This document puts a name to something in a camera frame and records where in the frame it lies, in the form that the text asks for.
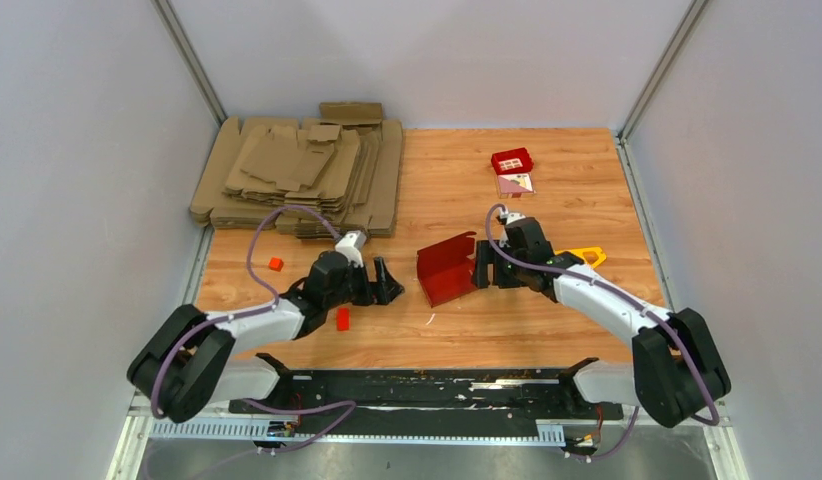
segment white panel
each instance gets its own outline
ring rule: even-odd
[[[0,2],[0,479],[105,475],[214,132],[150,2]]]
[[[632,145],[755,479],[822,478],[822,1],[717,1]]]
[[[227,112],[620,127],[690,0],[175,0]]]

